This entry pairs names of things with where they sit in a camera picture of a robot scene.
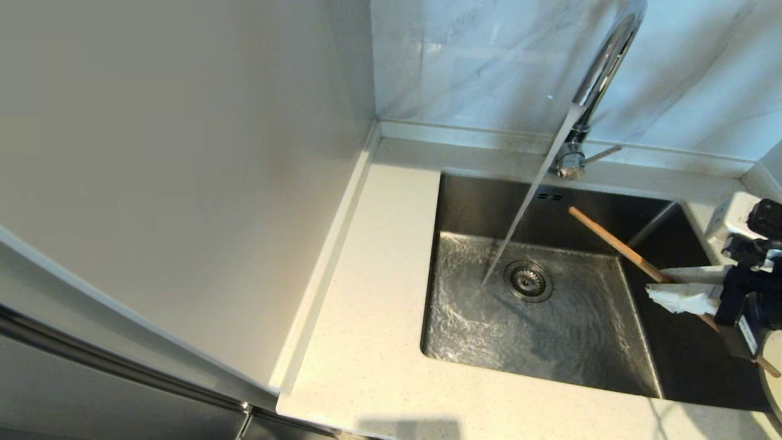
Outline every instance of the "drain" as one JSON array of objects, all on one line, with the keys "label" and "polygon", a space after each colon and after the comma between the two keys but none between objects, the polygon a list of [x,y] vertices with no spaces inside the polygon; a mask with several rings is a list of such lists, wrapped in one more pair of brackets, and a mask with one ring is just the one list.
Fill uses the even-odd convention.
[{"label": "drain", "polygon": [[508,290],[522,301],[543,302],[553,291],[548,272],[534,261],[513,261],[505,268],[504,279]]}]

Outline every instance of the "wooden stick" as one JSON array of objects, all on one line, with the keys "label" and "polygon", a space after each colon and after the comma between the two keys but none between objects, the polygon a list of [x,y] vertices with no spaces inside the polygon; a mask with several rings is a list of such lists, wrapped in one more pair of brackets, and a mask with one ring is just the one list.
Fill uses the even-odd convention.
[{"label": "wooden stick", "polygon": [[755,362],[758,363],[758,365],[760,365],[761,367],[763,367],[765,371],[768,371],[770,375],[776,377],[777,379],[782,377],[782,373],[780,373],[779,370],[774,368],[774,366],[771,365],[771,362],[767,361],[766,358],[764,358],[763,356],[758,355],[758,357],[755,358]]},{"label": "wooden stick", "polygon": [[[647,275],[649,275],[658,283],[675,283],[673,278],[667,276],[665,273],[660,272],[649,261],[646,261],[644,257],[641,257],[636,251],[630,249],[629,246],[624,244],[620,239],[613,236],[613,234],[611,234],[609,231],[605,230],[603,226],[595,223],[591,218],[587,217],[583,212],[579,211],[578,208],[571,206],[568,209],[568,212],[573,217],[578,218],[579,221],[582,222],[587,228],[592,229],[592,232],[596,233],[601,239],[605,240],[606,243],[610,244],[614,249],[619,251],[620,254],[627,257],[628,260],[630,260],[634,265],[638,266],[639,269],[646,272]],[[698,315],[698,317],[701,318],[703,322],[707,323],[708,326],[710,326],[714,331],[719,332],[719,327],[714,322],[714,318],[712,318],[711,315]],[[774,368],[774,366],[771,365],[769,361],[767,361],[763,356],[758,355],[758,357],[755,358],[753,362],[758,363],[758,365],[763,367],[763,369],[768,371],[772,376],[776,378],[782,377],[782,373]]]},{"label": "wooden stick", "polygon": [[647,275],[649,275],[654,281],[657,281],[661,284],[673,283],[673,279],[671,279],[670,276],[667,276],[665,273],[657,270],[657,268],[654,267],[649,261],[644,260],[644,258],[641,257],[636,251],[630,249],[630,247],[622,243],[620,239],[616,238],[609,231],[605,230],[603,226],[593,222],[591,218],[584,215],[584,213],[579,211],[576,207],[571,206],[568,209],[568,212],[573,217],[578,218],[579,221],[582,222],[587,228],[592,229],[592,232],[600,236],[601,239],[605,240],[606,243],[610,244],[614,249],[619,251],[620,254],[627,257],[627,259],[630,260],[634,265],[638,266],[639,269],[646,272]]}]

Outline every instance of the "quartz countertop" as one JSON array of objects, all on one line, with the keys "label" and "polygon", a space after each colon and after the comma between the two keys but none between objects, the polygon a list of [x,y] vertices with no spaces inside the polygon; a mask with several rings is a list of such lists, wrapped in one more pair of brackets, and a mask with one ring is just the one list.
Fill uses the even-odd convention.
[{"label": "quartz countertop", "polygon": [[[430,359],[421,352],[439,177],[530,181],[543,158],[383,139],[296,383],[280,414],[383,438],[778,438],[765,414],[651,399]],[[544,184],[677,200],[696,229],[736,179],[623,164]],[[719,256],[712,250],[712,259]]]}]

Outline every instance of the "stainless steel sink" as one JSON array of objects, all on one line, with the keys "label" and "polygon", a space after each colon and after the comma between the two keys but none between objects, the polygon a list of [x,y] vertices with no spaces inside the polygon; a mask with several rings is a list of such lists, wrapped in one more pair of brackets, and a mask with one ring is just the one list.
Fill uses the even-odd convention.
[{"label": "stainless steel sink", "polygon": [[[581,225],[620,240],[669,202],[541,186],[483,289],[490,256],[529,185],[440,180],[421,349],[429,357],[570,384],[769,411],[757,367],[697,316],[648,299],[647,276]],[[708,265],[681,210],[636,250],[659,268]]]}]

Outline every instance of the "running water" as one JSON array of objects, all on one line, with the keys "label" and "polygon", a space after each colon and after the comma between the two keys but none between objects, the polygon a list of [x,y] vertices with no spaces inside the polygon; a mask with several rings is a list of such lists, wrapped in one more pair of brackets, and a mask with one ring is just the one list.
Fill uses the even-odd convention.
[{"label": "running water", "polygon": [[557,133],[557,135],[554,137],[554,141],[551,143],[551,148],[548,151],[546,159],[543,161],[543,166],[540,167],[537,176],[535,176],[535,180],[533,180],[533,184],[529,187],[529,191],[527,191],[527,195],[524,197],[524,201],[522,202],[522,207],[518,209],[516,217],[513,219],[513,223],[511,223],[511,228],[508,229],[508,233],[505,234],[505,240],[502,240],[500,248],[497,249],[497,253],[494,255],[494,259],[492,259],[491,265],[489,266],[489,271],[486,272],[486,275],[483,276],[483,280],[481,281],[479,289],[483,289],[483,286],[486,284],[489,276],[491,276],[491,274],[494,272],[494,268],[497,266],[497,262],[500,260],[503,251],[505,251],[505,247],[508,245],[508,241],[511,240],[513,232],[516,230],[516,226],[518,226],[518,223],[524,216],[524,211],[527,210],[529,203],[533,200],[535,193],[537,193],[538,186],[540,186],[540,181],[543,180],[543,177],[546,175],[548,168],[551,166],[551,162],[554,161],[554,157],[559,151],[559,146],[565,142],[565,137],[567,137],[568,133],[570,133],[570,129],[572,128],[573,124],[575,124],[576,121],[578,121],[578,119],[581,117],[581,113],[583,113],[583,111],[583,106],[580,106],[576,103],[570,104],[568,115],[565,116],[565,121],[562,122],[562,127],[559,129],[559,133]]}]

